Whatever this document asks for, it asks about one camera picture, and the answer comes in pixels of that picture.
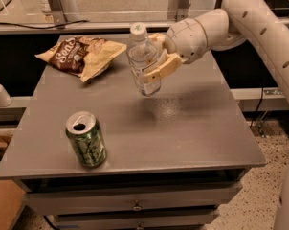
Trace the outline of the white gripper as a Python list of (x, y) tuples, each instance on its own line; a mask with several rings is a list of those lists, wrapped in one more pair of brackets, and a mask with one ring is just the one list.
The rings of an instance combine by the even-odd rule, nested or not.
[(201, 58), (208, 50), (208, 40), (202, 25), (195, 19), (187, 18), (173, 24), (166, 36), (150, 34), (148, 38), (157, 47), (160, 58), (144, 70), (142, 81), (159, 81), (176, 71), (183, 62), (190, 64)]

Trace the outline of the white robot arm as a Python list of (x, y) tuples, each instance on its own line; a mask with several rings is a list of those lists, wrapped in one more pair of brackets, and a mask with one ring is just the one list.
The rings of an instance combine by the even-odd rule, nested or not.
[(263, 0), (222, 0), (221, 8), (173, 24), (158, 39), (161, 61), (144, 74), (148, 82), (172, 74), (183, 63), (238, 37), (251, 42), (289, 103), (289, 29)]

